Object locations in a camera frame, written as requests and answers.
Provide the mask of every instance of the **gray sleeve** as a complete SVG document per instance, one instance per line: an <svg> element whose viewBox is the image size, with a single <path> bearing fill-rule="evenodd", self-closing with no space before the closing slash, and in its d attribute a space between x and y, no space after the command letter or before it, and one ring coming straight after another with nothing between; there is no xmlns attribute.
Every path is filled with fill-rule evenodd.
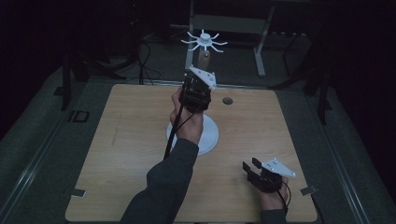
<svg viewBox="0 0 396 224"><path fill-rule="evenodd" d="M177 139L169 157L147 174L146 189L134 196L120 223L173 223L192 177L198 146Z"/></svg>
<svg viewBox="0 0 396 224"><path fill-rule="evenodd" d="M286 224L286 214L283 209L260 212L261 224Z"/></svg>

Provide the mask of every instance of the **hand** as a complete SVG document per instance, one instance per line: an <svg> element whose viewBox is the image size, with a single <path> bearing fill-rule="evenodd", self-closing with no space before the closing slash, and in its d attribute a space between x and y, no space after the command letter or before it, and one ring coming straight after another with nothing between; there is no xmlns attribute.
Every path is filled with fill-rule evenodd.
<svg viewBox="0 0 396 224"><path fill-rule="evenodd" d="M289 180L282 176L282 181L288 184ZM285 202L288 200L289 195L287 192L287 187L285 184L282 184L281 189L279 190ZM279 198L277 192L274 193L264 193L259 190L260 194L260 203L262 205L262 210L275 210L275 209L283 209L284 204L282 200Z"/></svg>
<svg viewBox="0 0 396 224"><path fill-rule="evenodd" d="M173 95L172 101L174 103L175 109L172 111L170 120L172 124L175 123L178 110L180 109L180 101L178 100L181 94L181 88L179 88ZM186 108L183 109L180 116L180 121L178 125L180 126L186 119L188 119L192 113ZM202 131L204 130L204 113L195 113L186 123L184 123L176 133L177 138L184 138L192 141L198 145L201 139Z"/></svg>

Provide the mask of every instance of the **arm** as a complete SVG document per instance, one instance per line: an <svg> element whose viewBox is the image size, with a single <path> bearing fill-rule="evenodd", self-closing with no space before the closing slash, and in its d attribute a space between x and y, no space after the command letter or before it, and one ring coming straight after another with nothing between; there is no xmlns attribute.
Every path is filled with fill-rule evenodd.
<svg viewBox="0 0 396 224"><path fill-rule="evenodd" d="M169 157L148 172L148 186L134 196L120 223L173 223L186 196L197 154L197 145L178 139Z"/></svg>
<svg viewBox="0 0 396 224"><path fill-rule="evenodd" d="M181 89L172 95L175 109L170 120L175 123ZM192 167L198 155L198 143L204 129L202 113L183 110L177 130L177 142L165 160L147 174L147 187L134 196L120 223L173 223L184 201L192 177Z"/></svg>
<svg viewBox="0 0 396 224"><path fill-rule="evenodd" d="M279 192L286 201L289 197L286 188L289 180L284 176L282 180L285 184L282 185ZM264 193L261 191L259 191L259 195L262 205L262 211L260 212L261 224L286 224L286 214L279 195L276 192Z"/></svg>

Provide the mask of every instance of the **wooden tabletop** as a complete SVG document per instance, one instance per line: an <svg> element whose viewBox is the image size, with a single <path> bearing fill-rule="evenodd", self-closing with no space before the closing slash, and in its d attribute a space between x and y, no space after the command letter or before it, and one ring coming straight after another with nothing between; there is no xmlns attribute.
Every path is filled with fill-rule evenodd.
<svg viewBox="0 0 396 224"><path fill-rule="evenodd" d="M163 160L166 128L173 110L171 95L177 87L115 85L66 218L70 221L119 221L128 203L146 187L146 174ZM199 156L176 222L259 221L260 205L254 187L247 182L242 161L251 164L277 158L297 174L291 177L288 221L310 222L317 213L310 196L289 130L272 91L216 89L205 114L219 128L215 148ZM226 105L224 97L233 103Z"/></svg>

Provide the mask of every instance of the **cable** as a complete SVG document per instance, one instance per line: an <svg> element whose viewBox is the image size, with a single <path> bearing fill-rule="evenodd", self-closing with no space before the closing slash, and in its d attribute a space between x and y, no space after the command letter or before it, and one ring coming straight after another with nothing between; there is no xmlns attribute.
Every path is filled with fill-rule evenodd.
<svg viewBox="0 0 396 224"><path fill-rule="evenodd" d="M286 186L286 188L288 188L288 191L289 191L289 201L288 201L288 204L287 204L287 206L289 206L290 201L291 201L291 190L290 190L288 184L286 184L284 181L282 181L282 183Z"/></svg>
<svg viewBox="0 0 396 224"><path fill-rule="evenodd" d="M175 134L176 134L177 129L178 129L177 125L180 122L181 112L183 111L183 108L184 108L184 105L180 104L180 109L178 110L178 114L177 114L177 116L175 118L175 122L174 122L174 124L172 126L172 131L169 134L169 139L168 139L168 143L166 145L165 154L163 155L163 159L164 160L169 156L169 154L171 152L172 143L173 143L173 140L175 138Z"/></svg>
<svg viewBox="0 0 396 224"><path fill-rule="evenodd" d="M317 201L315 200L314 196L312 196L312 194L311 194L311 198L312 198L312 202L314 202L315 208L317 209L317 211L318 211L318 213L319 213L320 221L324 224L325 222L324 222L323 215L322 215L322 213L321 213L321 211L320 211L320 208L319 208L319 206L318 206L318 204L317 204Z"/></svg>
<svg viewBox="0 0 396 224"><path fill-rule="evenodd" d="M290 71L289 71L289 66L288 66L288 61L286 59L286 52L290 49L291 45L297 40L297 37L299 37L300 34L296 34L294 36L294 38L290 41L290 43L288 44L288 46L285 48L285 50L283 51L283 63L285 64L285 68L286 68L286 73L288 74L288 76L290 76Z"/></svg>
<svg viewBox="0 0 396 224"><path fill-rule="evenodd" d="M183 123L180 124L180 126L178 126L178 128L176 129L176 132L181 128L181 126L183 126L183 124L185 124L190 118L192 118L192 116L195 115L195 112L192 113L186 120L184 120Z"/></svg>
<svg viewBox="0 0 396 224"><path fill-rule="evenodd" d="M152 80L151 80L151 77L149 76L148 72L146 71L146 69L148 69L148 68L146 67L146 62L148 61L149 55L151 54L151 48L150 48L150 46L149 46L148 44L146 44L145 42L142 42L142 45L144 45L144 46L146 46L146 47L148 48L148 55L146 56L146 59L145 59L143 62L140 60L140 57L137 58L137 60L138 60L138 62L139 62L139 66L140 66L140 71L139 71L139 85L144 85L144 79L143 79L144 73L146 74L146 76L148 77L149 81L150 81L151 84L153 85Z"/></svg>
<svg viewBox="0 0 396 224"><path fill-rule="evenodd" d="M147 77L148 80L151 82L151 85L154 85L153 82L152 82L152 78L149 76L148 70L149 70L149 71L153 71L153 72L159 74L158 77L156 77L155 79L160 79L162 74L161 74L161 72L159 72L159 71L157 71L157 70L154 70L154 69L151 69L151 68L146 67L146 62L147 62L147 60L148 60L148 58L149 58L149 55L150 55L150 53L151 53L151 48L150 48L150 46L149 46L148 44L146 44L146 43L144 43L144 42L143 42L143 45L146 46L146 47L148 48L148 56L146 57L146 60L143 62L143 64L141 64L141 69L142 69L142 70L144 71L144 73L146 74L146 77Z"/></svg>
<svg viewBox="0 0 396 224"><path fill-rule="evenodd" d="M282 196L282 194L280 193L279 189L276 190L276 193L277 193L277 195L279 195L280 200L282 200L283 209L285 210L285 214L287 214L289 208L288 208L288 206L286 205L285 198L283 198L283 196Z"/></svg>

